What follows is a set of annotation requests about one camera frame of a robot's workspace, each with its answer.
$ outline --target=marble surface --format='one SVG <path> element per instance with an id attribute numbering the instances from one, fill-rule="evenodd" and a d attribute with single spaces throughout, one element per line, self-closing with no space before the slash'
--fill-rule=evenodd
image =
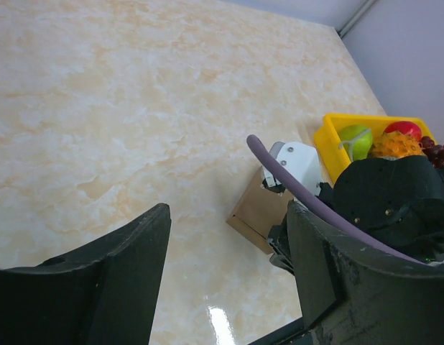
<path id="1" fill-rule="evenodd" d="M 0 267 L 158 202 L 172 233 L 151 344 L 246 344 L 300 315 L 225 219 L 258 162 L 330 111 L 383 109 L 330 27 L 216 0 L 0 1 Z"/>

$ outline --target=black plastic part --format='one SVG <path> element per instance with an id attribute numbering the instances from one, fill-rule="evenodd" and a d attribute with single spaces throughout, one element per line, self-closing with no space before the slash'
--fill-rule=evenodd
<path id="1" fill-rule="evenodd" d="M 303 319 L 299 318 L 276 331 L 257 339 L 250 345 L 313 345 L 311 334 L 305 330 Z"/>
<path id="2" fill-rule="evenodd" d="M 292 275 L 294 269 L 291 263 L 291 251 L 289 248 L 289 239 L 287 238 L 286 217 L 281 225 L 273 226 L 267 238 L 268 244 L 273 249 L 274 254 L 270 257 L 272 265 L 282 268 Z"/>
<path id="3" fill-rule="evenodd" d="M 444 169 L 426 157 L 351 163 L 320 200 L 359 229 L 420 261 L 444 259 Z"/>
<path id="4" fill-rule="evenodd" d="M 170 226 L 159 204 L 39 266 L 0 270 L 0 344 L 147 344 Z"/>
<path id="5" fill-rule="evenodd" d="M 444 345 L 444 267 L 380 252 L 298 203 L 289 204 L 287 227 L 302 313 L 321 313 L 311 329 L 315 345 Z M 313 271 L 303 259 L 316 277 L 329 272 L 326 284 L 305 279 Z M 329 284 L 342 293 L 322 313 Z"/>
<path id="6" fill-rule="evenodd" d="M 273 192 L 276 194 L 284 193 L 286 190 L 286 187 L 284 187 L 282 184 L 280 184 L 276 178 L 274 179 L 274 181 L 278 184 L 274 185 L 273 187 L 269 187 L 267 184 L 267 181 L 265 179 L 262 181 L 262 185 L 265 187 L 265 189 L 269 190 L 270 192 Z"/>

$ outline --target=gray wall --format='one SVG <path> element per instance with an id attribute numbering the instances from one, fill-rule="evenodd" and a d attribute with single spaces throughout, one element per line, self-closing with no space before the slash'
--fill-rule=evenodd
<path id="1" fill-rule="evenodd" d="M 379 0 L 343 42 L 387 114 L 444 143 L 444 0 Z"/>
<path id="2" fill-rule="evenodd" d="M 366 0 L 224 0 L 340 29 Z"/>

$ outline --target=yellow plastic crate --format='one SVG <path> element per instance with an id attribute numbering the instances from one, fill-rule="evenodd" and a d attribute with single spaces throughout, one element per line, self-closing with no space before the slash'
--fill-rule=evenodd
<path id="1" fill-rule="evenodd" d="M 350 165 L 351 161 L 344 148 L 339 149 L 341 142 L 338 133 L 352 124 L 362 124 L 372 130 L 374 138 L 380 137 L 389 124 L 398 121 L 411 121 L 422 130 L 422 135 L 435 140 L 422 119 L 415 117 L 370 116 L 331 113 L 323 117 L 323 126 L 314 135 L 315 145 L 332 182 Z"/>

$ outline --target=brown cardboard box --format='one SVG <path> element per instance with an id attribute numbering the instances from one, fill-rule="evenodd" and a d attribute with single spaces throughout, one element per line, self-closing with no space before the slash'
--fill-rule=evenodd
<path id="1" fill-rule="evenodd" d="M 281 224 L 287 211 L 287 203 L 293 197 L 289 191 L 282 196 L 260 188 L 262 169 L 257 170 L 244 191 L 227 223 L 246 237 L 265 254 L 272 253 L 267 236 L 274 225 Z"/>

